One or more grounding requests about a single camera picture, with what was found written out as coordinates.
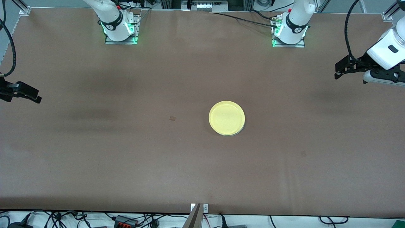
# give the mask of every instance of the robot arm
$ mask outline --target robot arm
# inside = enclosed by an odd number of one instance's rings
[[[347,73],[365,72],[363,83],[378,82],[405,86],[405,17],[389,28],[366,53],[352,60],[349,55],[335,65],[335,79]]]
[[[292,9],[280,16],[282,26],[274,35],[286,44],[298,43],[305,36],[315,9],[313,0],[295,0]]]
[[[113,41],[123,41],[134,33],[134,14],[118,9],[110,0],[83,0],[96,12],[106,35]]]

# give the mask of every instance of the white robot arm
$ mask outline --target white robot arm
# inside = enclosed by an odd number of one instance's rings
[[[298,43],[305,36],[315,9],[313,0],[294,0],[291,10],[281,14],[282,26],[276,30],[274,36],[286,44]]]
[[[118,9],[110,0],[83,0],[96,12],[104,32],[113,41],[123,41],[134,33],[134,14]]]

